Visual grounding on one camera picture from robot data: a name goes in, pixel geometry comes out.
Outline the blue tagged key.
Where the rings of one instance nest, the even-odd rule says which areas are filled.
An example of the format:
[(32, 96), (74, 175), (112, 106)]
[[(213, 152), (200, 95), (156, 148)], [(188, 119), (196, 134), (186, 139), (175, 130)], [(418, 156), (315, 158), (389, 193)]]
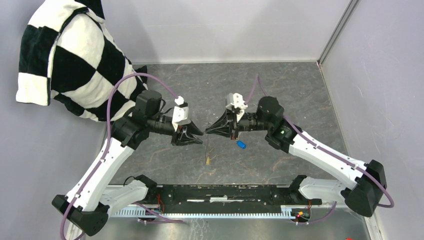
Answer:
[(236, 142), (236, 145), (237, 145), (239, 148), (241, 148), (241, 149), (246, 149), (246, 148), (247, 148), (247, 145), (246, 145), (243, 141), (241, 141), (241, 140), (236, 140), (235, 142)]

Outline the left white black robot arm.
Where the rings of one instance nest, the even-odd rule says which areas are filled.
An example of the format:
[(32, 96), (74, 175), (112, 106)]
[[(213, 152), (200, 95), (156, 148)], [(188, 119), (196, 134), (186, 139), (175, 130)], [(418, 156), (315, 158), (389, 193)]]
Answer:
[(108, 219), (121, 209), (157, 198), (155, 183), (139, 177), (111, 192), (105, 189), (121, 165), (151, 133), (171, 137), (173, 146), (202, 144), (204, 133), (190, 120), (188, 104), (173, 108), (172, 116), (161, 112), (164, 100), (154, 90), (145, 90), (136, 98), (135, 106), (116, 120), (105, 143), (80, 181), (65, 195), (56, 195), (52, 205), (88, 236), (97, 234)]

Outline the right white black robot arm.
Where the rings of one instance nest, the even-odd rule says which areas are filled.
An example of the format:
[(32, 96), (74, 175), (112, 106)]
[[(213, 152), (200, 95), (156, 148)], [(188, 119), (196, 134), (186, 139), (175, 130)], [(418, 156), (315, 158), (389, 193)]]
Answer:
[[(285, 116), (275, 97), (262, 97), (256, 112), (246, 112), (242, 96), (231, 93), (225, 108), (224, 114), (206, 129), (207, 134), (236, 140), (240, 132), (266, 131), (264, 139), (274, 149), (302, 158), (334, 177), (333, 180), (301, 177), (299, 185), (288, 191), (293, 203), (302, 204), (307, 199), (343, 201), (363, 217), (372, 217), (378, 207), (394, 207), (387, 192), (385, 169), (379, 161), (364, 162), (319, 142)], [(389, 204), (380, 202), (383, 196)]]

